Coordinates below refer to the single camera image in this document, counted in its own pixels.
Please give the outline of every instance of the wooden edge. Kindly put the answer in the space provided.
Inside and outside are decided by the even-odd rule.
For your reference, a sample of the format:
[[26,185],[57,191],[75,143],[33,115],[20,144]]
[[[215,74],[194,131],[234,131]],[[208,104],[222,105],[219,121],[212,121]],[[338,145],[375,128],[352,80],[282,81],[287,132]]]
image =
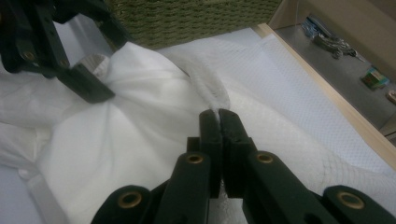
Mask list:
[[294,51],[267,24],[260,24],[252,29],[261,37],[273,34],[294,56],[303,69],[318,83],[325,95],[337,106],[361,138],[393,170],[396,171],[396,147],[383,136],[367,119],[365,119],[344,97],[342,97],[321,75],[317,73],[296,51]]

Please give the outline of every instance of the brass screw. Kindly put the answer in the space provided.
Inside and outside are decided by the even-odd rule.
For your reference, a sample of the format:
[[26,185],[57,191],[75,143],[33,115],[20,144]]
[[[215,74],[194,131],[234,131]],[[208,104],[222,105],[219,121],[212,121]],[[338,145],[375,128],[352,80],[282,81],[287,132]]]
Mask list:
[[137,191],[121,194],[118,203],[120,208],[133,208],[142,202],[142,195]]
[[33,61],[35,59],[35,55],[30,51],[25,51],[22,54],[22,57],[26,60]]
[[187,162],[192,163],[192,164],[201,163],[203,160],[204,160],[204,158],[202,156],[196,155],[196,154],[190,155],[187,158]]
[[364,201],[349,192],[341,191],[337,194],[338,200],[345,206],[353,209],[362,209],[364,207]]
[[271,163],[274,161],[274,158],[268,154],[260,153],[257,155],[257,160],[262,163]]

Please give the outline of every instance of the metal part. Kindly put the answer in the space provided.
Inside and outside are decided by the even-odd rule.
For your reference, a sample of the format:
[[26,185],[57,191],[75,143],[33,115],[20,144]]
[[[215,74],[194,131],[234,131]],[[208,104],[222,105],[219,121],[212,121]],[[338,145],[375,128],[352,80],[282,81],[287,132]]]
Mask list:
[[271,163],[274,161],[274,158],[266,152],[261,152],[257,154],[257,160],[262,163]]
[[134,208],[142,202],[142,195],[138,191],[129,191],[121,194],[118,203],[120,208]]
[[204,158],[200,155],[195,155],[192,154],[189,157],[187,157],[187,162],[192,163],[192,164],[198,164],[201,163],[204,160]]
[[337,194],[337,198],[343,205],[347,207],[353,209],[362,209],[364,207],[363,200],[354,194],[341,191]]
[[30,51],[25,51],[23,53],[23,59],[26,59],[28,61],[33,61],[35,59],[35,55]]

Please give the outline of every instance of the small object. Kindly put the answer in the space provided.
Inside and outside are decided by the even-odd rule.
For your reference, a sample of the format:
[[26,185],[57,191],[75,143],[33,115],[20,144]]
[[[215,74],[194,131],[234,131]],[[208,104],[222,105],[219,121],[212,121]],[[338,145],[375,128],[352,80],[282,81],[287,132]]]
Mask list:
[[318,17],[316,17],[313,14],[309,14],[309,16],[306,18],[307,20],[311,21],[316,29],[323,34],[326,37],[336,37],[336,34],[333,33],[327,26],[324,24],[323,21],[321,21]]
[[309,17],[306,18],[301,26],[304,29],[305,35],[310,37],[311,39],[313,39],[316,35],[320,33],[318,27],[311,20],[309,20]]
[[388,91],[386,96],[387,96],[388,100],[390,100],[391,102],[396,104],[396,91]]
[[326,37],[325,35],[318,34],[313,38],[313,42],[329,51],[334,59],[340,59],[344,55],[356,57],[357,52],[351,48],[348,43],[339,37]]
[[361,81],[371,90],[376,90],[378,88],[383,88],[389,83],[389,79],[382,75],[374,67],[371,67],[366,76],[364,76]]

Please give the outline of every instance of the white fabric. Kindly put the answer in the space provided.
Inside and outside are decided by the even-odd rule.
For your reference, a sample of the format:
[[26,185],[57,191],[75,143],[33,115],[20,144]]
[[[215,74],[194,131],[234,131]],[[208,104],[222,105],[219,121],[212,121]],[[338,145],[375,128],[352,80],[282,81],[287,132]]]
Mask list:
[[208,109],[189,78],[153,51],[127,44],[108,73],[102,80],[116,97],[57,124],[38,162],[70,223],[89,223],[115,189],[168,179]]
[[[163,53],[200,80],[133,44],[108,66],[106,57],[83,61],[90,69],[96,69],[92,59],[99,62],[97,75],[116,93],[101,104],[84,103],[56,80],[1,73],[0,121],[12,126],[4,134],[21,138],[0,138],[0,162],[31,178],[28,186],[46,220],[90,223],[115,189],[158,186],[185,151],[187,137],[198,136],[199,113],[230,102],[258,149],[278,155],[309,189],[320,194],[327,186],[348,185],[396,215],[394,172],[276,39],[250,47],[206,39]],[[209,223],[246,223],[240,206],[222,194],[211,203]]]

